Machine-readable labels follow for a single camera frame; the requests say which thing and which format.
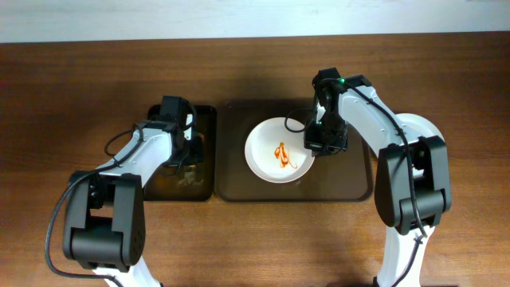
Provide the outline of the white plate top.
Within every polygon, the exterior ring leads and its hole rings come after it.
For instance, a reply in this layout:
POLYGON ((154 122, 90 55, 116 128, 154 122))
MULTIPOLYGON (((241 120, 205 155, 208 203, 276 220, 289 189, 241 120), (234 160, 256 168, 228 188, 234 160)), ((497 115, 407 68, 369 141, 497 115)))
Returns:
POLYGON ((304 125, 294 119, 273 117, 260 122, 245 141, 249 169, 269 183, 290 183, 304 176, 315 158, 304 147, 304 125))

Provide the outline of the pale blue plate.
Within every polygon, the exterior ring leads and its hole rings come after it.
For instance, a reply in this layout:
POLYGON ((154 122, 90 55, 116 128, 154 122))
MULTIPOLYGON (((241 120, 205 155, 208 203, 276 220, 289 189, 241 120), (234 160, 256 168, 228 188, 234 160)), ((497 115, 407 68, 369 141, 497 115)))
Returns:
MULTIPOLYGON (((444 137, 433 123, 422 116, 410 113, 397 114, 394 119, 406 133, 415 179, 422 176, 429 178, 436 162, 447 163, 444 137)), ((389 154, 382 155, 380 159, 388 160, 387 169, 391 182, 405 182, 408 180, 405 147, 402 138, 395 130, 387 146, 393 144, 398 148, 391 148, 389 154)))

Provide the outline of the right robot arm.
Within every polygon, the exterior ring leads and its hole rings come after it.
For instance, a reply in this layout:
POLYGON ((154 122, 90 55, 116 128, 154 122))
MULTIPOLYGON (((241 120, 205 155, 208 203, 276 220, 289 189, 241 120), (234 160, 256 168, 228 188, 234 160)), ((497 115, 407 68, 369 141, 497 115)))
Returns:
POLYGON ((305 148, 314 156, 346 151, 347 129, 353 127, 378 160, 374 198, 386 239, 373 284, 418 286, 426 245, 452 206, 444 137, 421 116, 392 112, 363 75, 322 69, 312 87, 305 148))

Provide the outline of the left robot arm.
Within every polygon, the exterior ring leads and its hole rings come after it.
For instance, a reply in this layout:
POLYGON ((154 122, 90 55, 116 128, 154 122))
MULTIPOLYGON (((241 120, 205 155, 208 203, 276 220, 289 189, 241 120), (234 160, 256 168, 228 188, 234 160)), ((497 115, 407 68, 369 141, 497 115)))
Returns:
POLYGON ((158 286, 143 260, 144 188, 160 167, 178 172, 191 156, 197 112, 178 96, 129 131, 109 161, 77 171, 59 199, 65 208, 63 253, 86 269, 84 279, 110 286, 158 286))

